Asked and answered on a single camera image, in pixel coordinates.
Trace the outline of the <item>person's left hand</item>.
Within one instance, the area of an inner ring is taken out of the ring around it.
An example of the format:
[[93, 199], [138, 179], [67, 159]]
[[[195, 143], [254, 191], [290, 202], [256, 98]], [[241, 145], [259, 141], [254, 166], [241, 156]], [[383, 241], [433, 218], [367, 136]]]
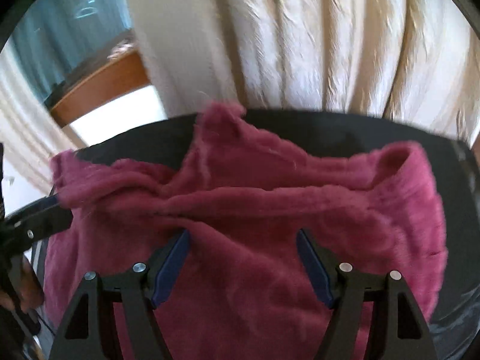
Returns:
[[35, 310], [45, 301], [45, 295], [30, 261], [24, 256], [20, 275], [20, 285], [17, 292], [19, 307], [24, 313]]

